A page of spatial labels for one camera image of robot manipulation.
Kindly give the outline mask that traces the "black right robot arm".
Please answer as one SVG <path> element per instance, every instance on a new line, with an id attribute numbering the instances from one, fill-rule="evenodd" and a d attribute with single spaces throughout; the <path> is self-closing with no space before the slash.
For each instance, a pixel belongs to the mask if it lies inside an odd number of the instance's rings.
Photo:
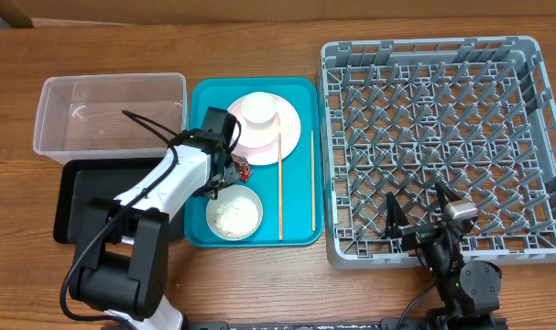
<path id="1" fill-rule="evenodd" d="M 460 250 L 460 242 L 476 224 L 477 208 L 442 182 L 435 183 L 435 190 L 441 214 L 424 225 L 412 225 L 395 195 L 386 194 L 384 237 L 398 238 L 402 250 L 415 252 L 432 277 L 424 292 L 390 323 L 397 329 L 506 329 L 507 322 L 493 316 L 499 309 L 501 269 L 488 261 L 466 261 Z M 408 318 L 413 306 L 433 289 L 442 306 L 422 318 Z"/>

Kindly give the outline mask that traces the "grey bowl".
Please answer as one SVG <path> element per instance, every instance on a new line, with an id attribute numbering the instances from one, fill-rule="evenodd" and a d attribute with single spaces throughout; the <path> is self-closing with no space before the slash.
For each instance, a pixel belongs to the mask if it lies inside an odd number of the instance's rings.
<path id="1" fill-rule="evenodd" d="M 252 236 L 263 219 L 263 206 L 257 194 L 244 185 L 221 190 L 206 206 L 206 222 L 223 240 L 240 241 Z"/>

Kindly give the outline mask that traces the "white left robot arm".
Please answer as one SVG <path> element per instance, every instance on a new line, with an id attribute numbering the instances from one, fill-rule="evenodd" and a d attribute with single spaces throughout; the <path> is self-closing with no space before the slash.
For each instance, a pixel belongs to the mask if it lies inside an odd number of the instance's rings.
<path id="1" fill-rule="evenodd" d="M 192 196 L 216 197 L 235 183 L 231 128 L 183 131 L 142 181 L 112 200 L 93 198 L 60 288 L 60 308 L 79 322 L 123 329 L 186 329 L 165 297 L 169 222 Z"/>

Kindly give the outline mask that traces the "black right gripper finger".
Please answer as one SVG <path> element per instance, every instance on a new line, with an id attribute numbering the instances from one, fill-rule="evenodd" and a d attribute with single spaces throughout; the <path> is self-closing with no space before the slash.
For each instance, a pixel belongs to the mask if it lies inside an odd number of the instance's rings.
<path id="1" fill-rule="evenodd" d="M 435 183 L 435 190 L 442 213 L 447 203 L 462 200 L 462 198 L 456 192 L 451 190 L 446 184 L 441 181 Z"/>
<path id="2" fill-rule="evenodd" d="M 410 227 L 401 205 L 392 192 L 386 193 L 387 220 L 383 238 L 401 238 L 402 230 Z"/>

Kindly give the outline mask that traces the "red snack wrapper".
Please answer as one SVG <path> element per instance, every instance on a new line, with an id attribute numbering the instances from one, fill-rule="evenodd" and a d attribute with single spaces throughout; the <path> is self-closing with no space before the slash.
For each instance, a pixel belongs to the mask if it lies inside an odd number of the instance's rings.
<path id="1" fill-rule="evenodd" d="M 239 173 L 240 180 L 242 182 L 248 182 L 252 176 L 253 170 L 251 165 L 245 157 L 239 155 L 232 155 L 232 159 L 237 172 Z"/>

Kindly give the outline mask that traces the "white rice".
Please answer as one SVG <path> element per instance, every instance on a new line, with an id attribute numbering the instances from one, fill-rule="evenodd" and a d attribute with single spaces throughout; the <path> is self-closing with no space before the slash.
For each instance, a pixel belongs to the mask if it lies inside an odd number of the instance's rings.
<path id="1" fill-rule="evenodd" d="M 214 211 L 214 224 L 223 237 L 242 239 L 252 234 L 259 223 L 256 205 L 245 197 L 222 202 Z"/>

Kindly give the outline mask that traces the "wooden chopstick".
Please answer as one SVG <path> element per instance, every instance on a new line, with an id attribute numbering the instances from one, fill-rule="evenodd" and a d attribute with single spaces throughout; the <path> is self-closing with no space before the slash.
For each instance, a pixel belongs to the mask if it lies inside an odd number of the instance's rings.
<path id="1" fill-rule="evenodd" d="M 283 163 L 282 137 L 278 133 L 278 239 L 283 240 Z"/>
<path id="2" fill-rule="evenodd" d="M 316 231 L 316 190 L 315 190 L 315 151 L 314 132 L 311 130 L 311 230 Z"/>

